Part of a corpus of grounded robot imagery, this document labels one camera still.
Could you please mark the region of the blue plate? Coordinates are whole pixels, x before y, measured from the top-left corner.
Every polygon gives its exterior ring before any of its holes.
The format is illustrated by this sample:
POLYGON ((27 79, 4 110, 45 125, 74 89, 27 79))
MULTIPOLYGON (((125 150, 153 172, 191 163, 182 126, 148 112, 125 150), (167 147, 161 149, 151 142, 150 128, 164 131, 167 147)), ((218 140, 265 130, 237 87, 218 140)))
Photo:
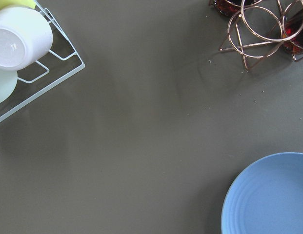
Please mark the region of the blue plate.
POLYGON ((223 234, 303 234, 303 153, 263 157, 231 184, 221 215, 223 234))

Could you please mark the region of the dark drink bottle upper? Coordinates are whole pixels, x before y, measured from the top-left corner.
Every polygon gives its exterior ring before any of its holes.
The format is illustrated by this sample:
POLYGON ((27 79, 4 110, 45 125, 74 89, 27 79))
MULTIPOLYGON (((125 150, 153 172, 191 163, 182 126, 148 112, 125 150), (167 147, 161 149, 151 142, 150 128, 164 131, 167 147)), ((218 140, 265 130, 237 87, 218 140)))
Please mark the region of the dark drink bottle upper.
POLYGON ((212 0, 211 3, 221 14, 231 17, 241 9, 242 0, 212 0))

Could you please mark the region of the dark drink bottle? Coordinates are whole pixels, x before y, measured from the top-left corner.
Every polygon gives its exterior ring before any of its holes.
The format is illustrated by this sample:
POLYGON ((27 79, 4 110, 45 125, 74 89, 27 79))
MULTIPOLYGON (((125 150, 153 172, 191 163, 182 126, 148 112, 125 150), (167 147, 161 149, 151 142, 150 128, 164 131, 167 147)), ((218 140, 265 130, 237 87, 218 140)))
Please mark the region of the dark drink bottle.
MULTIPOLYGON (((284 16, 283 25, 285 29, 285 33, 283 34, 283 38, 290 37, 294 35, 303 23, 303 9, 297 11, 294 14, 290 14, 290 16, 284 16)), ((293 55, 302 55, 303 54, 303 28, 300 32, 290 40, 287 40, 283 43, 283 48, 286 52, 293 55)))
POLYGON ((211 3, 221 14, 231 17, 241 9, 242 0, 212 0, 211 3))

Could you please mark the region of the pale green plastic cup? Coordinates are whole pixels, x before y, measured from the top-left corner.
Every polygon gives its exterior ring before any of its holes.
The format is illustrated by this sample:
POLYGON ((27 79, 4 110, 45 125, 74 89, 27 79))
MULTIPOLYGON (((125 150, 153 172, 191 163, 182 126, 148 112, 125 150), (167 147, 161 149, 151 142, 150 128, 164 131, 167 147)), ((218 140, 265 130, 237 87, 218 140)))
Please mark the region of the pale green plastic cup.
POLYGON ((18 81, 17 71, 0 69, 0 103, 5 101, 14 91, 18 81))

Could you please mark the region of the white plastic cup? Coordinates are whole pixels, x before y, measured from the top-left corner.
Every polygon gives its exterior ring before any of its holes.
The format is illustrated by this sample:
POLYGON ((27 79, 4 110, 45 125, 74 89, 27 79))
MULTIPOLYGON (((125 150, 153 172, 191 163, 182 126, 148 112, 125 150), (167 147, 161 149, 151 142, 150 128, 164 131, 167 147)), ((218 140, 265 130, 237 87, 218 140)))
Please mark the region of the white plastic cup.
POLYGON ((49 52, 50 24, 38 11, 23 6, 0 10, 0 69, 21 70, 49 52))

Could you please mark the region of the dark drink bottle lower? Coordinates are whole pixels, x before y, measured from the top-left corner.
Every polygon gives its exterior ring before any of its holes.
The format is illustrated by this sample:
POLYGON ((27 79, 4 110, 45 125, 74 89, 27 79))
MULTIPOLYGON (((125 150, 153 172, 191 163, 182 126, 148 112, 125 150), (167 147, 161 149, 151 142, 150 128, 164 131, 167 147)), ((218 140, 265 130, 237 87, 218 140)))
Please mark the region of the dark drink bottle lower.
MULTIPOLYGON (((285 29, 285 33, 283 34, 283 38, 290 37, 294 35, 303 23, 303 9, 297 11, 294 14, 290 14, 290 16, 284 16, 283 25, 285 29)), ((287 40, 283 43, 283 48, 286 52, 293 55, 302 55, 303 54, 303 28, 300 32, 290 40, 287 40)))

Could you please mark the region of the yellow plastic cup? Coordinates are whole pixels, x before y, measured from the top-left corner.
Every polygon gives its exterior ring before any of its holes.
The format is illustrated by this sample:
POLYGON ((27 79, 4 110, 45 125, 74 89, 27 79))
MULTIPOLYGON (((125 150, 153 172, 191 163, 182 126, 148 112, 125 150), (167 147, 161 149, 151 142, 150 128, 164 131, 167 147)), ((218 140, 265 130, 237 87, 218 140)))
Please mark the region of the yellow plastic cup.
POLYGON ((36 2, 34 0, 0 0, 0 10, 13 5, 25 6, 35 9, 36 2))

